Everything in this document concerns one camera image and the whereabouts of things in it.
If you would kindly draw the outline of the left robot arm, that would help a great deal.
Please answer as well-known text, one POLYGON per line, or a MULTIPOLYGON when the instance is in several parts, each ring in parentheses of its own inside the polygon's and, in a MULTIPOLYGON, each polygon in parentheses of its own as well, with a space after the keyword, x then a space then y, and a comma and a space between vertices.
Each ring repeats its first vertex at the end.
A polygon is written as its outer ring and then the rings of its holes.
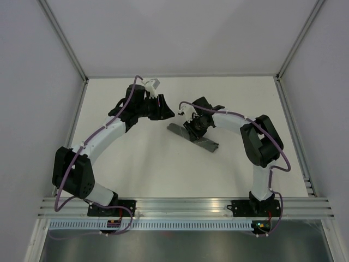
POLYGON ((130 85, 125 98, 108 113, 101 127, 77 146, 60 147, 56 151, 52 177, 52 183, 57 187, 55 211, 64 206, 59 199, 62 192, 67 192, 74 198, 95 203, 107 216, 118 212, 118 194, 95 181, 93 164, 139 118, 162 121, 174 117, 164 95, 157 93, 159 84, 158 79, 151 79, 130 85))

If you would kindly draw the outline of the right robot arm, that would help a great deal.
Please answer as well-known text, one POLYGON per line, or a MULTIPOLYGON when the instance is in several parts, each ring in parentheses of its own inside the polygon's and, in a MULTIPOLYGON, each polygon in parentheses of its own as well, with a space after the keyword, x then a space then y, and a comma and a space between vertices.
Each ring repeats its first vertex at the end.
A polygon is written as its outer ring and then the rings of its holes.
POLYGON ((253 170, 252 188, 245 209, 253 217, 281 215, 281 203, 271 189, 270 172, 281 156, 284 145, 268 116, 251 119, 226 110, 221 105, 213 107, 205 97, 192 103, 180 102, 178 114, 186 119, 183 126, 189 133, 190 141, 202 139, 209 127, 239 134, 253 170))

